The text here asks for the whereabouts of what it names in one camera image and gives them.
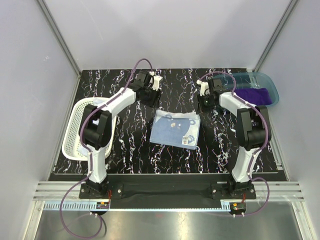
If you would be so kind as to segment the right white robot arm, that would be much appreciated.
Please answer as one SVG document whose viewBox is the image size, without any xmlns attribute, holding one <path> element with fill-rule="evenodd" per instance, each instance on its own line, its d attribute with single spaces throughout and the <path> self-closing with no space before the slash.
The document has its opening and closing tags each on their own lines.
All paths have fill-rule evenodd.
<svg viewBox="0 0 320 240">
<path fill-rule="evenodd" d="M 236 118 L 239 151 L 226 190 L 230 197 L 239 198 L 251 191 L 254 165 L 272 136 L 268 109 L 264 105 L 255 105 L 244 100 L 235 93 L 235 89 L 227 90 L 219 78 L 208 81 L 199 79 L 196 83 L 200 86 L 200 94 L 197 96 L 198 113 L 220 106 Z"/>
</svg>

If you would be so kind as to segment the purple towel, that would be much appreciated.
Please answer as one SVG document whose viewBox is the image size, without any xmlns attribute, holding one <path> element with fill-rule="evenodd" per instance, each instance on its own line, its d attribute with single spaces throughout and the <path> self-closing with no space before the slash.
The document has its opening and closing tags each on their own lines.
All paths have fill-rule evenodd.
<svg viewBox="0 0 320 240">
<path fill-rule="evenodd" d="M 270 94 L 266 88 L 236 89 L 235 93 L 245 101 L 257 106 L 268 106 L 273 103 Z"/>
</svg>

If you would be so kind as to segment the pale lavender towel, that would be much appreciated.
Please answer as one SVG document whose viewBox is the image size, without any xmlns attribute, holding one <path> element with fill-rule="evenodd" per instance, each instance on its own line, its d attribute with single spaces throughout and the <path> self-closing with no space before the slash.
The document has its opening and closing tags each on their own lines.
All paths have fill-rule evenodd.
<svg viewBox="0 0 320 240">
<path fill-rule="evenodd" d="M 95 150 L 106 147 L 111 140 L 113 129 L 112 114 L 108 110 L 100 109 L 90 117 L 85 125 L 84 123 L 87 117 L 103 102 L 102 99 L 93 98 L 92 103 L 85 104 L 79 125 L 78 134 L 80 137 L 82 136 L 83 144 L 93 147 Z"/>
</svg>

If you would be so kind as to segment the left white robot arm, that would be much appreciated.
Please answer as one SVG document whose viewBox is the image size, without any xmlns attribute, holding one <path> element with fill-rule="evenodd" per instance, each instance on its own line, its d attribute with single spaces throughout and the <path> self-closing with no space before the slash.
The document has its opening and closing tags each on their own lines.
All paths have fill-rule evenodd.
<svg viewBox="0 0 320 240">
<path fill-rule="evenodd" d="M 97 198 L 108 193 L 105 169 L 105 151 L 112 143 L 113 120 L 128 106 L 140 102 L 157 108 L 162 94 L 163 77 L 155 72 L 140 71 L 134 80 L 129 80 L 115 95 L 95 106 L 85 106 L 79 128 L 80 144 L 87 150 L 88 173 L 85 183 Z"/>
</svg>

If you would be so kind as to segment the light blue towel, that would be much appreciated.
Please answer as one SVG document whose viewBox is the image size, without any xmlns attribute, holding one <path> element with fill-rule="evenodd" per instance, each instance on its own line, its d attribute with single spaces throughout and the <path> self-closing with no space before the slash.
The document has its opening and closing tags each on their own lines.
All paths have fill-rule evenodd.
<svg viewBox="0 0 320 240">
<path fill-rule="evenodd" d="M 155 112 L 149 141 L 155 144 L 195 150 L 201 119 L 195 112 Z"/>
</svg>

